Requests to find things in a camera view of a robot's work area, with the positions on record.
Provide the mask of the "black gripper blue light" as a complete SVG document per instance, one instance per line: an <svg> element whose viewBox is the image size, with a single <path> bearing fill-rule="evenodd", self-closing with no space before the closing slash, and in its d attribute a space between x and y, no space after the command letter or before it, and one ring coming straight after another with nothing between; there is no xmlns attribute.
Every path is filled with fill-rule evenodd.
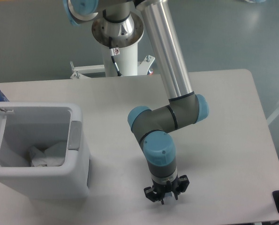
<svg viewBox="0 0 279 225"><path fill-rule="evenodd" d="M162 205L164 205L165 193L172 192L175 199L178 200L178 196L184 193L190 184L187 175L178 177L178 175L172 174L166 178L152 175L151 178L153 186L143 189L145 197L152 202L161 202Z"/></svg>

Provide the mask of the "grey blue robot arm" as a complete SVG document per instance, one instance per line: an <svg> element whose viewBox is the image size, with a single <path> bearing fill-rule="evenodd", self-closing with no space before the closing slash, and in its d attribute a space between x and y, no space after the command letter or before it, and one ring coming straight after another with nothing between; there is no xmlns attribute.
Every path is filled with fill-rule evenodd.
<svg viewBox="0 0 279 225"><path fill-rule="evenodd" d="M146 158L153 185L144 189L152 202L163 202L186 191L189 180L179 176L176 148L170 132L198 123L209 114L204 96L192 88L166 0L65 0L74 26L92 21L91 32L101 45L107 77L138 75L137 47L147 33L168 105L156 110L138 106L128 124Z"/></svg>

